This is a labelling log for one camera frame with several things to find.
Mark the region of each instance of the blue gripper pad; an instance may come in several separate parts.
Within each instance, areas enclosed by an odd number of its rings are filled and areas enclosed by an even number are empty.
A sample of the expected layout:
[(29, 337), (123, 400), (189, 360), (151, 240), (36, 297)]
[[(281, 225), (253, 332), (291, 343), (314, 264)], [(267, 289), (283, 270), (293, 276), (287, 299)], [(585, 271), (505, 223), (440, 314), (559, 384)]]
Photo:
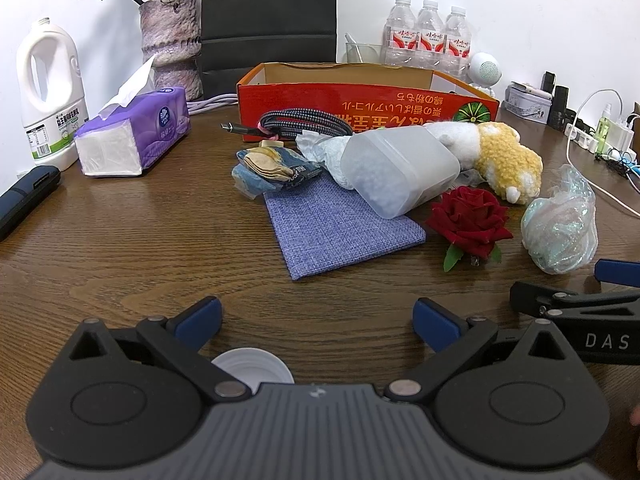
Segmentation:
[(414, 331), (433, 351), (439, 352), (462, 336), (468, 325), (428, 298), (414, 304)]
[(222, 326), (222, 303), (213, 296), (203, 298), (171, 320), (174, 337), (198, 351)]
[(593, 267), (593, 275), (599, 282), (640, 286), (640, 263), (601, 259)]

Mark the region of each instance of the purple tissue box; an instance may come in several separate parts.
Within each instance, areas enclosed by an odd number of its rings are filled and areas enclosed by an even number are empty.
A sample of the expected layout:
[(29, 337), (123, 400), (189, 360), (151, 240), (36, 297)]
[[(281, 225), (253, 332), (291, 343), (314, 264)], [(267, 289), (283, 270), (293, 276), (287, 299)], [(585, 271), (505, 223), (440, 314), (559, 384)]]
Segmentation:
[(184, 88), (162, 88), (133, 98), (106, 119), (94, 117), (76, 132), (82, 172), (136, 176), (149, 168), (191, 126)]

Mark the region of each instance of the cable connector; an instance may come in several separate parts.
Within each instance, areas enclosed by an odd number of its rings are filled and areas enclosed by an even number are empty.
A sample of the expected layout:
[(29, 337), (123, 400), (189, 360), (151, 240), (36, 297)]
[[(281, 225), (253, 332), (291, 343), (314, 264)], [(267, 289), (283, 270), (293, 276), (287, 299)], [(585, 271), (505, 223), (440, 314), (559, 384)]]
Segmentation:
[(240, 134), (240, 135), (252, 135), (256, 137), (267, 137), (267, 135), (259, 130), (258, 128), (250, 128), (248, 126), (244, 126), (243, 124), (237, 123), (222, 123), (220, 124), (220, 128), (228, 131), (230, 134)]

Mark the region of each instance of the white plastic jug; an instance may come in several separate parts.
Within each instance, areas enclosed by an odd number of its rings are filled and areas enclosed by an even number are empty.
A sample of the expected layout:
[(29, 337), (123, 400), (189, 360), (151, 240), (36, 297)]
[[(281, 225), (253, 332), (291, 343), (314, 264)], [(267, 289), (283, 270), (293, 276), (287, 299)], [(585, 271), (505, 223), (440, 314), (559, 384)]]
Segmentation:
[(89, 120), (76, 45), (64, 30), (42, 18), (22, 40), (16, 58), (22, 124), (31, 154), (37, 165), (64, 171), (78, 160), (74, 133)]

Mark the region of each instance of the wooden table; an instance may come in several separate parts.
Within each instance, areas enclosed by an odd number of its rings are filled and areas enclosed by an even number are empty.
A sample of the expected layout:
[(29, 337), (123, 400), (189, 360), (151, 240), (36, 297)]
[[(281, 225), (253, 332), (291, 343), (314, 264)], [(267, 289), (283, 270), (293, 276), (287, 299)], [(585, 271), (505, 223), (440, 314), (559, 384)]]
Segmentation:
[[(149, 314), (175, 315), (207, 294), (225, 306), (214, 356), (239, 346), (274, 352), (297, 382), (377, 386), (417, 365), (426, 350), (412, 332), (411, 310), (430, 296), (461, 317), (484, 314), (503, 326), (514, 280), (594, 292), (593, 264), (547, 276), (522, 247), (522, 207), (511, 209), (513, 240), (500, 242), (501, 264), (442, 270), (447, 243), (422, 246), (292, 282), (262, 200), (233, 186), (241, 139), (222, 131), (235, 108), (197, 116), (193, 131), (142, 178), (90, 179), (80, 167), (0, 243), (0, 478), (18, 479), (39, 464), (24, 424), (31, 394), (61, 345), (85, 317), (112, 327)], [(505, 112), (525, 145), (543, 158), (543, 196), (564, 161), (566, 138)], [(597, 183), (640, 209), (640, 196), (577, 146), (572, 157)], [(423, 205), (411, 213), (422, 221)], [(640, 222), (601, 196), (599, 257), (637, 260)], [(638, 434), (628, 425), (640, 401), (640, 368), (590, 365), (611, 406), (596, 453), (614, 478), (635, 478)]]

